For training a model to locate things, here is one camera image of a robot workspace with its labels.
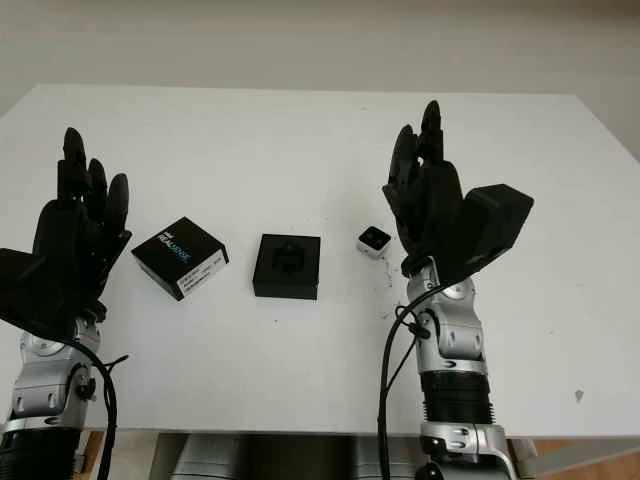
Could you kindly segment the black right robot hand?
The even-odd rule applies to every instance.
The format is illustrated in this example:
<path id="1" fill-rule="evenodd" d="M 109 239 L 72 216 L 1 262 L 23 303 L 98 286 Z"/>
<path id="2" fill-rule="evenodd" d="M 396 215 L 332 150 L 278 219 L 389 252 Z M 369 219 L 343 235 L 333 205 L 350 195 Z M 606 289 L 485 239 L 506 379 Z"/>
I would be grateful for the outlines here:
<path id="1" fill-rule="evenodd" d="M 407 254 L 402 274 L 410 278 L 442 253 L 462 203 L 457 170 L 444 159 L 444 131 L 436 100 L 426 106 L 418 133 L 409 125 L 400 130 L 382 191 Z"/>

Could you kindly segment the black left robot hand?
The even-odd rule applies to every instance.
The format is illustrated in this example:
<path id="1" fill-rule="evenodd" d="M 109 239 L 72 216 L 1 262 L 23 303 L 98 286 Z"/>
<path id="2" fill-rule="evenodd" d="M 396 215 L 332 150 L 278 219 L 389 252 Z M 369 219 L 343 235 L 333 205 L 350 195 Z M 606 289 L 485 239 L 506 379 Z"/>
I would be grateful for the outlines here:
<path id="1" fill-rule="evenodd" d="M 33 253 L 44 258 L 55 286 L 59 316 L 98 302 L 132 236 L 126 228 L 128 210 L 127 175 L 108 179 L 103 164 L 87 158 L 81 134 L 67 128 L 56 197 L 43 207 L 33 242 Z"/>

